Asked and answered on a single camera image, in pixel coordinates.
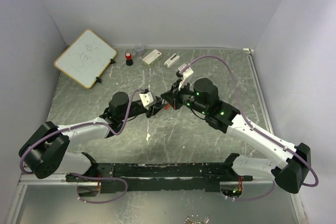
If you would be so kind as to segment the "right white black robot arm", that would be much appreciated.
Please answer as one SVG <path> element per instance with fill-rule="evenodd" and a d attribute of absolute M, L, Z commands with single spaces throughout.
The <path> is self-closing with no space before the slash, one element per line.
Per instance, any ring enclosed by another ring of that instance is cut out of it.
<path fill-rule="evenodd" d="M 180 87 L 180 81 L 161 94 L 174 110 L 186 106 L 204 115 L 205 122 L 224 134 L 237 137 L 259 150 L 271 161 L 270 173 L 283 190 L 296 194 L 311 168 L 311 148 L 305 143 L 295 145 L 282 140 L 244 118 L 234 106 L 219 98 L 218 88 L 210 79 L 200 78 Z"/>

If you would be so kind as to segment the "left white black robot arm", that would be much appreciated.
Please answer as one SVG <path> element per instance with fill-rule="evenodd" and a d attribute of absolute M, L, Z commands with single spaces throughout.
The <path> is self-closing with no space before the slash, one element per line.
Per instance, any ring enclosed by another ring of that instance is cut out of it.
<path fill-rule="evenodd" d="M 138 100 L 125 92 L 115 93 L 104 112 L 86 122 L 71 125 L 43 123 L 18 152 L 21 172 L 34 174 L 38 179 L 55 172 L 79 173 L 87 182 L 96 179 L 98 168 L 92 157 L 86 153 L 67 153 L 67 149 L 71 144 L 120 135 L 126 124 L 137 116 L 144 114 L 150 118 L 164 108 L 163 99 L 148 89 L 137 90 L 137 93 Z"/>

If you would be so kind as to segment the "red carabiner keyring with keys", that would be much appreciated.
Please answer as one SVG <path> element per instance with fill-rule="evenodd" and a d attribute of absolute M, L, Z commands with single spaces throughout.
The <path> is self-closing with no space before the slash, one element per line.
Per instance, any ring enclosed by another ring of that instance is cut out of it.
<path fill-rule="evenodd" d="M 167 110 L 167 109 L 169 109 L 170 107 L 171 107 L 170 104 L 166 104 L 165 107 L 164 107 L 164 109 Z"/>

